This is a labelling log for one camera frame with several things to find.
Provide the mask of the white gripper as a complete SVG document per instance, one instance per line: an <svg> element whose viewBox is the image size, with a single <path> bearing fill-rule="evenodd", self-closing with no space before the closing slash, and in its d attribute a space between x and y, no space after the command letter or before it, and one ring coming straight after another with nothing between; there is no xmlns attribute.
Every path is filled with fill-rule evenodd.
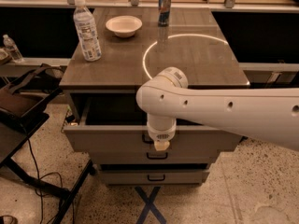
<svg viewBox="0 0 299 224"><path fill-rule="evenodd" d="M165 151L170 146L170 140L174 137L177 120L175 118L147 115L147 128L149 137L155 141L157 151Z"/></svg>

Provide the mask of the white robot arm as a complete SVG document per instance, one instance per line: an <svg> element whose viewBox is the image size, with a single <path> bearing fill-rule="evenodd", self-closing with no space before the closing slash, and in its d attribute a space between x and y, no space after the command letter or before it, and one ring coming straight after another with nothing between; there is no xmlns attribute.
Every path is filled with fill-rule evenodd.
<svg viewBox="0 0 299 224"><path fill-rule="evenodd" d="M299 150L299 89L193 90L185 74L164 69L136 93L158 150L170 145L177 120Z"/></svg>

